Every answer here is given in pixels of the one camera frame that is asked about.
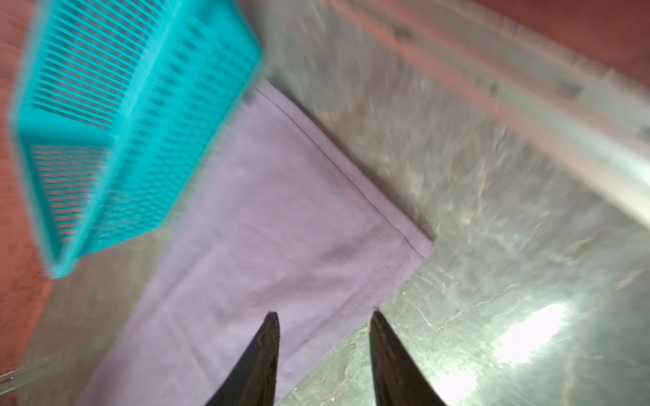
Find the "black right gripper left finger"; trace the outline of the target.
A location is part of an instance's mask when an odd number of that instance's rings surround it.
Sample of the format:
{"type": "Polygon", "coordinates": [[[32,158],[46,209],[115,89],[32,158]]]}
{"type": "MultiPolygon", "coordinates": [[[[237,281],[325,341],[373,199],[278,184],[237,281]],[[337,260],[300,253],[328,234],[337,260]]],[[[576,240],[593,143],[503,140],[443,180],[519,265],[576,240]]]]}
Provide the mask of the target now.
{"type": "Polygon", "coordinates": [[[274,405],[279,344],[279,317],[276,312],[269,312],[233,370],[206,406],[274,405]]]}

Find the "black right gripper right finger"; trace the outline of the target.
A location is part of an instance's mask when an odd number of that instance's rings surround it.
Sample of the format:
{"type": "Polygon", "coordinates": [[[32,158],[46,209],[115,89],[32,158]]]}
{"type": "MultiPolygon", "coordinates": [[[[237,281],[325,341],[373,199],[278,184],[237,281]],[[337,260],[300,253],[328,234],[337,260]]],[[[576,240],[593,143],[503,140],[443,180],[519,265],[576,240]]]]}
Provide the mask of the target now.
{"type": "Polygon", "coordinates": [[[369,347],[377,405],[446,405],[381,311],[372,313],[369,347]]]}

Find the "purple trousers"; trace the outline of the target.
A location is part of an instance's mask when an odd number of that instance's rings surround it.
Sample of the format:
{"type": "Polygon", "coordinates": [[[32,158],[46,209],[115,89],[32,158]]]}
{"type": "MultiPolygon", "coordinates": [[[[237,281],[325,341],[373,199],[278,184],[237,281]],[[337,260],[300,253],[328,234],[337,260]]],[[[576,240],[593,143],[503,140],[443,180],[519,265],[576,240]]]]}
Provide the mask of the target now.
{"type": "Polygon", "coordinates": [[[411,218],[262,82],[78,404],[206,404],[270,312],[281,400],[432,252],[411,218]]]}

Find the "teal plastic basket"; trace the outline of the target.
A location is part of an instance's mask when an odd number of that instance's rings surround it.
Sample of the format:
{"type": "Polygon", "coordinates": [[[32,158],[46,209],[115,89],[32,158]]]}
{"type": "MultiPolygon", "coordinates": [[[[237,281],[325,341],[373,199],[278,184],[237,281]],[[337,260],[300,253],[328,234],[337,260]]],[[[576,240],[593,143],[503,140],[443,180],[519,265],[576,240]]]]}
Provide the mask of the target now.
{"type": "Polygon", "coordinates": [[[249,89],[234,1],[41,1],[8,115],[47,275],[158,228],[249,89]]]}

